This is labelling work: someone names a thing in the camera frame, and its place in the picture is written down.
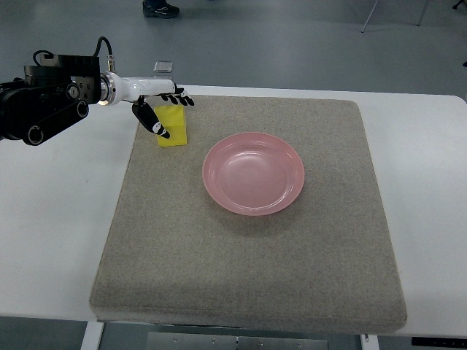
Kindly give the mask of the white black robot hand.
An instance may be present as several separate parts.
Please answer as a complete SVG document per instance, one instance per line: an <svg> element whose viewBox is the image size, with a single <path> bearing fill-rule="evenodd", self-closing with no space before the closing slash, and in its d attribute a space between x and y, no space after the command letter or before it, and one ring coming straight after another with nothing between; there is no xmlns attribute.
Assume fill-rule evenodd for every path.
<svg viewBox="0 0 467 350"><path fill-rule="evenodd" d="M138 121L151 133L164 139L171 134L159 120L146 98L158 96L174 105L193 106L187 91L170 79L119 77L114 72L101 73L101 105L115 105L122 101L132 103L131 110Z"/></svg>

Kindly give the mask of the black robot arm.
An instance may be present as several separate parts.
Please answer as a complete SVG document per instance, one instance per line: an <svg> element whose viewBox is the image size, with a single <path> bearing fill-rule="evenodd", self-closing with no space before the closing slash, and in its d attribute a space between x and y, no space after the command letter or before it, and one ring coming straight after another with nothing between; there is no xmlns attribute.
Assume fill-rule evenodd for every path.
<svg viewBox="0 0 467 350"><path fill-rule="evenodd" d="M24 78L1 84L1 139L38 146L85 119L89 106L104 101L110 92L101 77L103 44L113 69L112 46L104 36L91 56L36 51L34 65L24 67Z"/></svg>

